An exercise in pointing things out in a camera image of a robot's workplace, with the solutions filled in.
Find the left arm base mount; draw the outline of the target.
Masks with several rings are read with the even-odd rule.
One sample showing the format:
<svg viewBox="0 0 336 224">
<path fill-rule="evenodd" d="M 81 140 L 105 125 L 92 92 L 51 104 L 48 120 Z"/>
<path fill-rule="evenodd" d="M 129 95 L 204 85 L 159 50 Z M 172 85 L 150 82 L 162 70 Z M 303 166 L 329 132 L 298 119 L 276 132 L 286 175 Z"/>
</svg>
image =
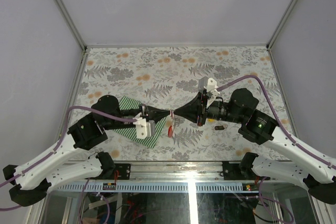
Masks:
<svg viewBox="0 0 336 224">
<path fill-rule="evenodd" d="M 115 180 L 129 180 L 131 175 L 131 164 L 120 163 L 115 165 Z"/>
</svg>

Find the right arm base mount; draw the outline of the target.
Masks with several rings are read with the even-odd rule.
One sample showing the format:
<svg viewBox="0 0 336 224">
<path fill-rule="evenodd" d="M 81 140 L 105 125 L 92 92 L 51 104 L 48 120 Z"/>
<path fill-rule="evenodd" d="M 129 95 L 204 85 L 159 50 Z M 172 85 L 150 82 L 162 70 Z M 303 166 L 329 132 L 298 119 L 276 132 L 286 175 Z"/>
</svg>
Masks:
<svg viewBox="0 0 336 224">
<path fill-rule="evenodd" d="M 224 180 L 247 180 L 239 168 L 240 162 L 222 161 L 222 171 L 219 173 Z"/>
</svg>

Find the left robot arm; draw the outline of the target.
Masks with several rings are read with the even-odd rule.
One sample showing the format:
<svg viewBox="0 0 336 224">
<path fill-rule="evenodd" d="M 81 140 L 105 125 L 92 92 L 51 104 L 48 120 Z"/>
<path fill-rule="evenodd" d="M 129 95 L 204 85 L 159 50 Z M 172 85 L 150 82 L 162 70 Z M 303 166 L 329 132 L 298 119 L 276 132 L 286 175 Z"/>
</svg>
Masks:
<svg viewBox="0 0 336 224">
<path fill-rule="evenodd" d="M 10 199 L 20 207 L 33 205 L 58 187 L 77 180 L 109 179 L 116 165 L 107 152 L 98 152 L 86 161 L 66 166 L 74 156 L 89 151 L 108 139 L 108 130 L 135 129 L 146 140 L 155 135 L 155 125 L 169 116 L 169 110 L 138 105 L 122 110 L 112 95 L 104 95 L 87 109 L 89 114 L 72 126 L 64 126 L 60 139 L 31 161 L 3 168 L 6 182 L 12 184 Z"/>
</svg>

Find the red keyring fob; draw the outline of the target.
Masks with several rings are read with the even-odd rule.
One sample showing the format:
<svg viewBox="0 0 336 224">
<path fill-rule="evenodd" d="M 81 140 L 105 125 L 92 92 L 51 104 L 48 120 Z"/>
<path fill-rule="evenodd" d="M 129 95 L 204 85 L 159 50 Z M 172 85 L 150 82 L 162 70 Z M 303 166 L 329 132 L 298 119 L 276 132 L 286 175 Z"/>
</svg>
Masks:
<svg viewBox="0 0 336 224">
<path fill-rule="evenodd" d="M 168 129 L 168 137 L 172 138 L 174 134 L 174 126 L 170 125 L 169 129 Z"/>
</svg>

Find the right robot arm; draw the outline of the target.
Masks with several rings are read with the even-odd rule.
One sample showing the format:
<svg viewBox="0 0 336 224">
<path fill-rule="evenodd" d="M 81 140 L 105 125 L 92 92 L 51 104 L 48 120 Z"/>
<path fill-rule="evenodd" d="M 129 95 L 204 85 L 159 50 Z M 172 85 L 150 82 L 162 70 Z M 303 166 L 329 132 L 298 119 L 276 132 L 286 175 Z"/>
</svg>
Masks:
<svg viewBox="0 0 336 224">
<path fill-rule="evenodd" d="M 236 89 L 228 102 L 216 98 L 208 104 L 205 92 L 174 114 L 198 126 L 206 119 L 240 124 L 238 133 L 246 140 L 265 146 L 291 160 L 290 164 L 272 161 L 258 154 L 247 152 L 238 167 L 245 179 L 275 178 L 305 189 L 312 197 L 326 204 L 335 204 L 335 159 L 313 149 L 292 137 L 269 115 L 259 111 L 259 103 L 246 88 Z"/>
</svg>

